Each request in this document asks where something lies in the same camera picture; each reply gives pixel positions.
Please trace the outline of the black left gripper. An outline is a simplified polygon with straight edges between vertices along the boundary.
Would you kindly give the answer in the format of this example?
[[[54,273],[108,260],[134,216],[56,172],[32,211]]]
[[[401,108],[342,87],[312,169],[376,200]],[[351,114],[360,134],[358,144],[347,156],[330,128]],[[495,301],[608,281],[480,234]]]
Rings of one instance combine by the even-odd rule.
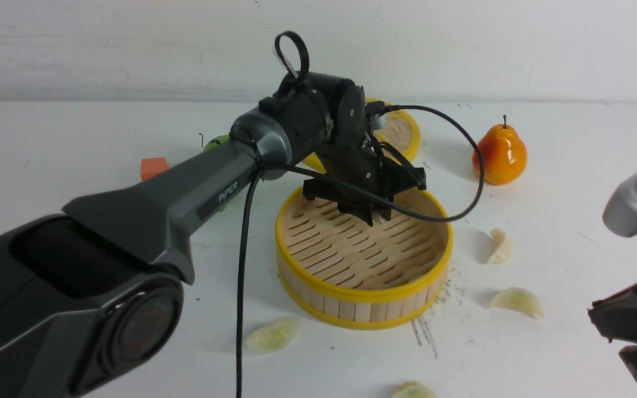
[[[349,165],[326,176],[357,186],[364,191],[393,202],[398,194],[416,188],[426,189],[426,174],[423,168],[415,168],[410,162],[402,165],[405,157],[399,151],[385,146],[396,159],[386,157],[379,150],[366,168]],[[392,219],[391,209],[381,202],[370,201],[354,191],[341,188],[319,178],[304,181],[302,194],[308,201],[320,198],[334,202],[341,214],[349,214],[369,225],[382,224]]]

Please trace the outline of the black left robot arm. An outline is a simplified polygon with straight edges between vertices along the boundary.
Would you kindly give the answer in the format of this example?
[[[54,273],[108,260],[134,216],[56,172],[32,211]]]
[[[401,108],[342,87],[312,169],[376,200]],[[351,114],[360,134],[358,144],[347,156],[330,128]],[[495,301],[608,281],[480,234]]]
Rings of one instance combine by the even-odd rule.
[[[216,148],[147,181],[81,196],[0,236],[0,397],[79,397],[168,342],[195,279],[190,237],[260,175],[316,154],[309,197],[371,222],[422,168],[372,136],[389,109],[353,81],[310,73],[232,124]]]

